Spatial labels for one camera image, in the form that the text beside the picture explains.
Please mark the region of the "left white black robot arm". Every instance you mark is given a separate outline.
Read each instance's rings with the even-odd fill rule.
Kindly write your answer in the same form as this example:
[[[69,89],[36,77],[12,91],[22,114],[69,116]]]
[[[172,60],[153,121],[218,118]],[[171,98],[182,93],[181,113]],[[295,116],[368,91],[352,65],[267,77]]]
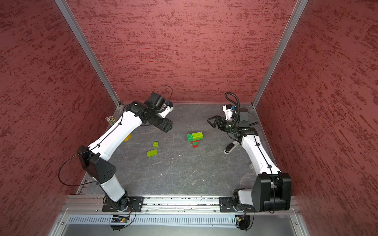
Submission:
[[[167,133],[173,122],[166,116],[174,105],[157,93],[151,93],[145,102],[134,101],[127,105],[120,118],[100,138],[88,147],[78,149],[78,157],[83,169],[94,178],[108,199],[118,210],[128,206],[128,194],[116,177],[116,167],[109,162],[117,147],[143,123],[149,123]]]

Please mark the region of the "lime long lego brick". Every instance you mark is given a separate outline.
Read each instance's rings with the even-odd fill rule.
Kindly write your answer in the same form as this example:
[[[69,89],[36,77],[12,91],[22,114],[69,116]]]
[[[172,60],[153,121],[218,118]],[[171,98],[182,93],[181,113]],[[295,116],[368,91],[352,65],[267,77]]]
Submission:
[[[157,149],[153,149],[147,152],[147,157],[150,158],[150,157],[156,156],[157,154],[158,154]]]

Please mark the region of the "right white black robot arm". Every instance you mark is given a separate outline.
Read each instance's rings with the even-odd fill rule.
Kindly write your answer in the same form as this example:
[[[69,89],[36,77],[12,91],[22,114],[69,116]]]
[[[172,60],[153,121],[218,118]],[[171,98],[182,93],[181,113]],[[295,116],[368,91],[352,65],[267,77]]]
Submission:
[[[271,212],[289,210],[291,202],[292,180],[283,173],[269,157],[258,136],[258,132],[249,121],[249,111],[232,105],[223,107],[224,117],[213,116],[207,122],[234,139],[224,152],[229,154],[235,147],[241,146],[247,153],[256,180],[251,189],[238,189],[234,192],[231,205],[238,212],[253,210]]]

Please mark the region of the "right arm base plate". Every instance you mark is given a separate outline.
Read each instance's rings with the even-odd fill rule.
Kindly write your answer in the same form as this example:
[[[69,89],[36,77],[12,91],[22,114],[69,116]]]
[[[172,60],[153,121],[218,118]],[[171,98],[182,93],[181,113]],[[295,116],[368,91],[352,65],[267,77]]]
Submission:
[[[233,197],[220,197],[219,198],[220,212],[235,212],[235,213],[253,213],[255,208],[252,205],[245,205],[238,203]]]

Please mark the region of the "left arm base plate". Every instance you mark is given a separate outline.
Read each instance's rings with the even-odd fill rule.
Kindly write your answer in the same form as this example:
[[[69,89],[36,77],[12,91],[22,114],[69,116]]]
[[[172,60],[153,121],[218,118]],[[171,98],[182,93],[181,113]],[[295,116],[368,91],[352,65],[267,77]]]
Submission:
[[[134,210],[135,212],[141,212],[144,202],[144,197],[123,197],[119,201],[114,202],[107,196],[103,199],[102,212],[116,212],[124,213]]]

